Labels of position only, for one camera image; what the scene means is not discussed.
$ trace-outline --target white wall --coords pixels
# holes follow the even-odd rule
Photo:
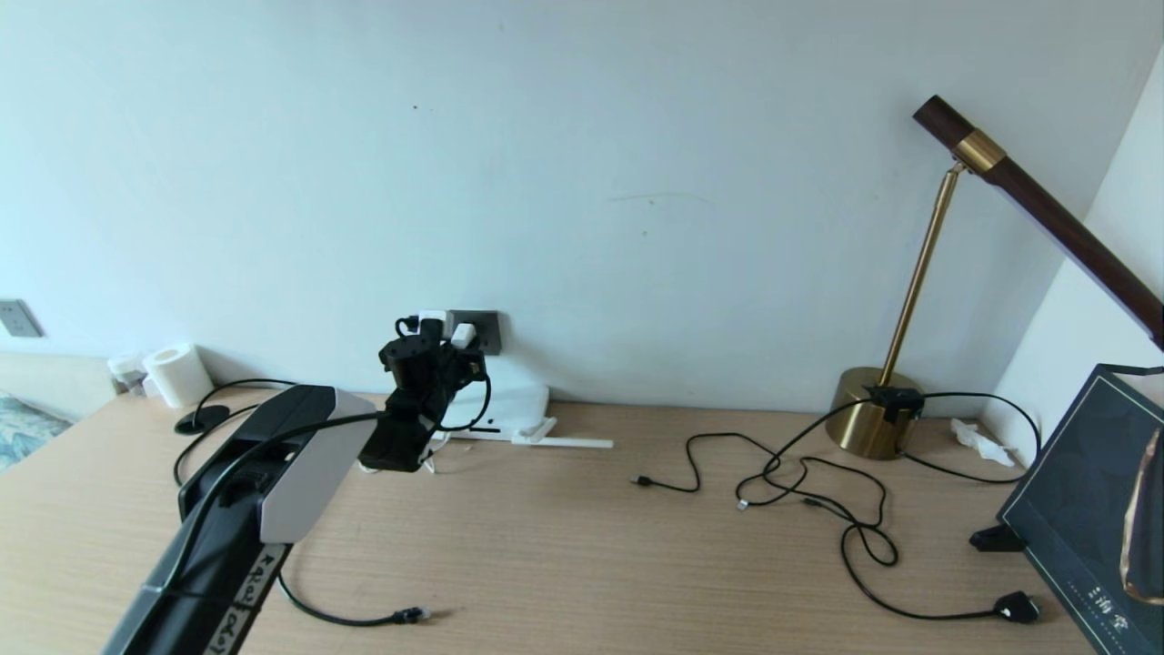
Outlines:
[[[1086,225],[1159,297],[1164,294],[1164,50],[1144,86]],[[1065,261],[994,393],[1008,398],[1048,437],[1096,364],[1159,366],[1164,355],[1086,272]],[[1164,377],[1129,379],[1164,404]],[[1020,458],[1034,456],[1030,429],[1006,406],[984,417]]]
[[[106,356],[190,340],[384,390],[418,307],[504,385],[819,411],[876,365],[950,163],[931,93],[1083,214],[1158,0],[6,2],[0,297]],[[960,185],[901,359],[993,389],[1060,254]]]

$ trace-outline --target black plug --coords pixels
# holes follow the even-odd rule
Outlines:
[[[400,610],[399,612],[392,614],[389,622],[403,626],[403,625],[416,625],[420,621],[427,621],[433,615],[432,610],[427,607],[409,607],[407,610]]]
[[[1039,612],[1035,599],[1021,591],[1008,593],[994,603],[994,613],[1013,624],[1034,624]]]

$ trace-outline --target wall socket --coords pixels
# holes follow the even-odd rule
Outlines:
[[[22,300],[0,300],[0,321],[13,337],[43,337]]]
[[[483,355],[502,354],[502,326],[496,311],[452,308],[448,319],[453,322],[453,330],[462,322],[471,322],[476,327],[478,348]]]

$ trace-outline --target white plug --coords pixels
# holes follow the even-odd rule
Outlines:
[[[469,348],[469,344],[471,344],[473,340],[476,339],[477,339],[477,329],[473,325],[473,322],[462,322],[456,326],[456,330],[453,332],[453,336],[449,339],[448,342],[453,344],[454,349],[463,351],[464,349]]]

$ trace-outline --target wooden desk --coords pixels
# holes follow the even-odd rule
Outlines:
[[[225,396],[242,407],[268,393]],[[179,414],[122,397],[0,476],[0,652],[87,654],[105,643],[178,525],[170,464],[187,439],[170,428]],[[306,601],[333,613],[430,605],[439,618],[332,626],[297,612],[276,589],[243,652],[1091,653],[1023,556],[966,543],[993,525],[1009,486],[857,460],[823,433],[790,451],[859,467],[889,487],[888,531],[902,563],[881,569],[850,547],[886,599],[966,612],[1021,589],[1044,607],[1034,626],[916,621],[876,607],[852,584],[838,519],[797,501],[736,511],[733,486],[761,463],[739,441],[696,446],[703,493],[627,482],[645,474],[688,484],[691,434],[737,430],[779,446],[811,417],[562,404],[552,414],[554,434],[613,439],[616,448],[454,442],[438,455],[438,476],[353,469],[284,569]],[[915,451],[1003,472],[936,434],[922,430]],[[873,515],[871,484],[821,469],[807,489]]]

